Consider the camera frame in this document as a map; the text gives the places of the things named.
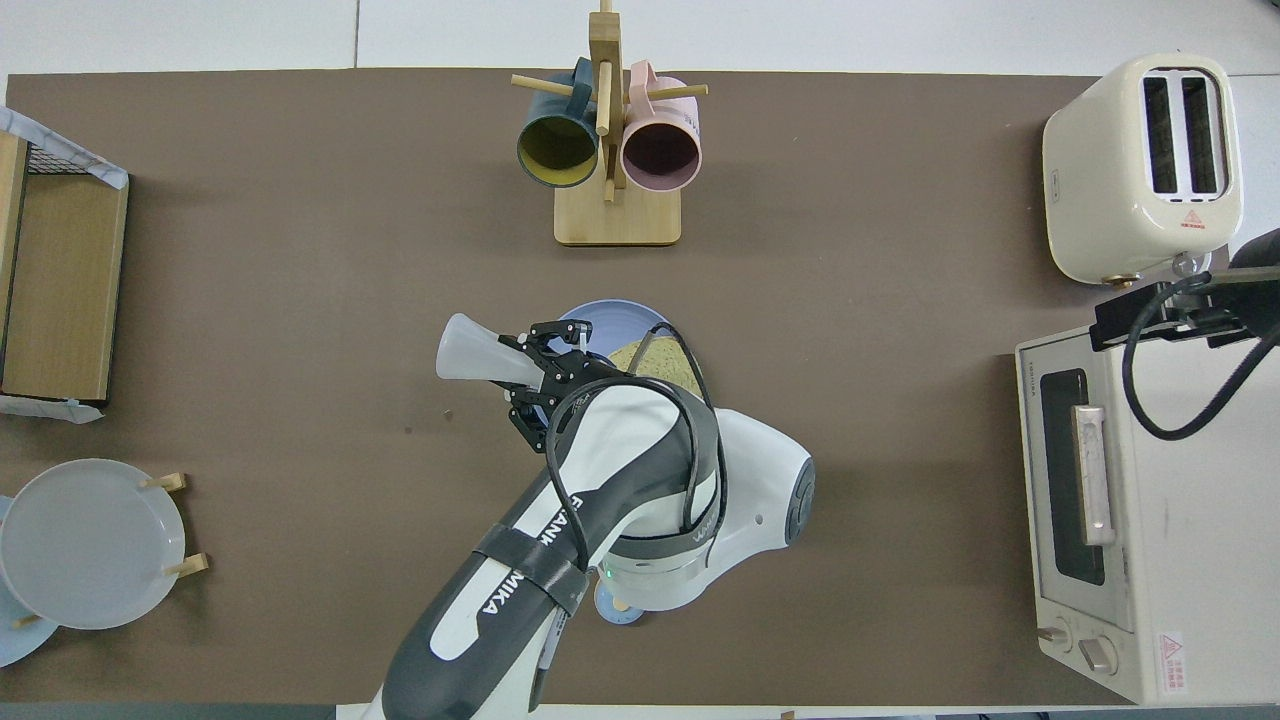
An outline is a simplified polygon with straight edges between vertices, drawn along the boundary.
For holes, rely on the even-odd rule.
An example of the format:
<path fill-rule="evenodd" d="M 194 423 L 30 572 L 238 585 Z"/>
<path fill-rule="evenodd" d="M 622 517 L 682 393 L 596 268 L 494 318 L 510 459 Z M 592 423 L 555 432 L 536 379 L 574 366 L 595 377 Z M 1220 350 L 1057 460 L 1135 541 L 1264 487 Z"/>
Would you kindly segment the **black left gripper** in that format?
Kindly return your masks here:
<path fill-rule="evenodd" d="M 536 454 L 547 451 L 553 404 L 576 388 L 613 377 L 613 363 L 588 352 L 593 324 L 579 319 L 543 322 L 518 337 L 518 351 L 544 370 L 538 393 L 506 393 L 509 419 Z"/>

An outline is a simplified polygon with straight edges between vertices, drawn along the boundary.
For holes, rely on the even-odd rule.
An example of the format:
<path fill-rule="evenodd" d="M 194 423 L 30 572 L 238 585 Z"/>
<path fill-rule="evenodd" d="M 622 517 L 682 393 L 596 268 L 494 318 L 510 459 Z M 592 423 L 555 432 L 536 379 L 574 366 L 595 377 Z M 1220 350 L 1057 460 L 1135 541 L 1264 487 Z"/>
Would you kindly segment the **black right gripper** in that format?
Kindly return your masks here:
<path fill-rule="evenodd" d="M 1231 258 L 1229 269 L 1277 266 L 1279 228 L 1244 243 Z M 1144 307 L 1167 284 L 1148 284 L 1097 304 L 1091 325 L 1093 351 L 1123 347 Z M 1279 324 L 1279 281 L 1229 283 L 1222 293 L 1175 293 L 1162 302 L 1171 329 L 1161 340 L 1183 342 L 1206 340 L 1210 348 L 1221 348 L 1249 338 L 1262 340 Z"/>

